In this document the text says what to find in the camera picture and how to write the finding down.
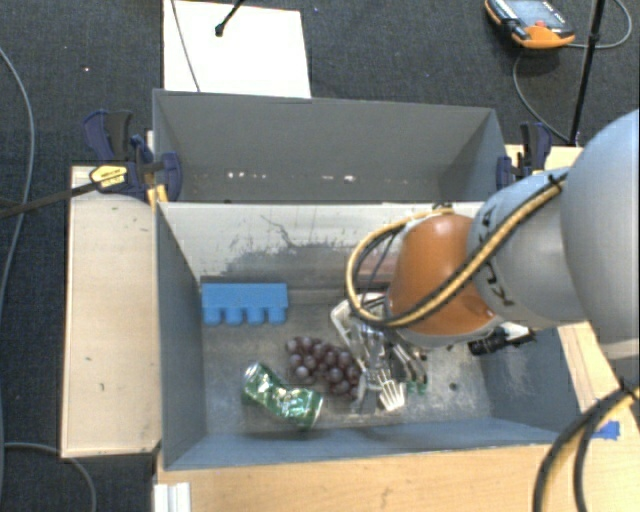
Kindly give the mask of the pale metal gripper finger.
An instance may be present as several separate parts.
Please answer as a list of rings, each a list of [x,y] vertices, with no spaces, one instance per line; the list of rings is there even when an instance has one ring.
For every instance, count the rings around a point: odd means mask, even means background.
[[[379,379],[379,401],[386,412],[398,412],[406,404],[403,386],[396,380],[382,377]]]
[[[374,414],[377,410],[379,386],[371,372],[366,371],[361,374],[356,391],[356,413],[360,415]]]

